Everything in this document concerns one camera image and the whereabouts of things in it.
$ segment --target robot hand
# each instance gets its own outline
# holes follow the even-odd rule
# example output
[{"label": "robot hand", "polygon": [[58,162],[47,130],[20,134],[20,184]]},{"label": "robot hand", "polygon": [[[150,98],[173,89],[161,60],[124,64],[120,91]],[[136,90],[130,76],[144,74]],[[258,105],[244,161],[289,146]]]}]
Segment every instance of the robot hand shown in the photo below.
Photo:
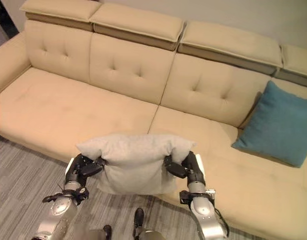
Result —
[{"label": "robot hand", "polygon": [[167,171],[176,177],[187,177],[189,191],[180,192],[180,203],[189,206],[192,217],[197,224],[201,240],[223,239],[229,236],[229,226],[215,208],[215,193],[213,189],[206,190],[204,167],[200,155],[192,151],[182,161],[181,165],[172,162],[172,157],[164,159]]},{"label": "robot hand", "polygon": [[93,161],[81,154],[72,158],[65,171],[62,192],[45,197],[42,202],[54,201],[48,216],[39,225],[31,240],[62,240],[71,220],[77,213],[77,206],[89,197],[87,178],[99,173],[105,167],[101,157]]}]

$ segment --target sofa armrest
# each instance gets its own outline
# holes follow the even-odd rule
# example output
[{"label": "sofa armrest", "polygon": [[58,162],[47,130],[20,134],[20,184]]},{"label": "sofa armrest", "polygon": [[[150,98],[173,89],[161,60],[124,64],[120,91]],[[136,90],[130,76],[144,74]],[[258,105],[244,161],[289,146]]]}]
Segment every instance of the sofa armrest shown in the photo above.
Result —
[{"label": "sofa armrest", "polygon": [[21,32],[0,46],[0,93],[31,66]]}]

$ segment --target white pillow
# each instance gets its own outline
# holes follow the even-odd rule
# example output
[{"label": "white pillow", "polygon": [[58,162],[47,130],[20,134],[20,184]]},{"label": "white pillow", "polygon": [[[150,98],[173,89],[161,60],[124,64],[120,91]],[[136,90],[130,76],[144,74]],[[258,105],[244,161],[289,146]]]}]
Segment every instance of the white pillow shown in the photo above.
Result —
[{"label": "white pillow", "polygon": [[164,167],[165,156],[181,163],[194,142],[175,135],[122,135],[96,137],[77,144],[81,154],[107,161],[98,187],[110,194],[157,195],[176,190],[175,177]]}]

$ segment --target cable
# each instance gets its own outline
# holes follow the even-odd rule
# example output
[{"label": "cable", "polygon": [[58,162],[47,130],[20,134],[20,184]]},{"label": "cable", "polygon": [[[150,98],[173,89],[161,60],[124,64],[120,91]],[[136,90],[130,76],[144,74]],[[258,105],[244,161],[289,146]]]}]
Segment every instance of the cable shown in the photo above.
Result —
[{"label": "cable", "polygon": [[221,219],[221,221],[223,222],[223,224],[224,224],[224,226],[225,226],[225,228],[226,228],[226,230],[227,230],[226,236],[227,236],[227,238],[228,238],[228,237],[229,237],[229,232],[230,232],[230,230],[229,230],[229,226],[228,226],[226,220],[223,218],[222,214],[220,213],[220,211],[219,211],[217,208],[214,208],[214,211],[215,211],[215,213],[219,216],[219,218]]}]

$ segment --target pillow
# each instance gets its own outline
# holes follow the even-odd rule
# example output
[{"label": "pillow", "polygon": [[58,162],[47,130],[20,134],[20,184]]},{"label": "pillow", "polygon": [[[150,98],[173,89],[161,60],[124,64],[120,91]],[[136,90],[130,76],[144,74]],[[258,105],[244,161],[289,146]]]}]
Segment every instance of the pillow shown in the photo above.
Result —
[{"label": "pillow", "polygon": [[165,156],[180,164],[194,142],[175,135],[122,135],[96,137],[77,144],[81,154],[106,160],[98,188],[109,194],[157,195],[176,191],[175,177],[164,167]]},{"label": "pillow", "polygon": [[300,168],[307,156],[307,99],[269,81],[250,122],[232,147]]}]

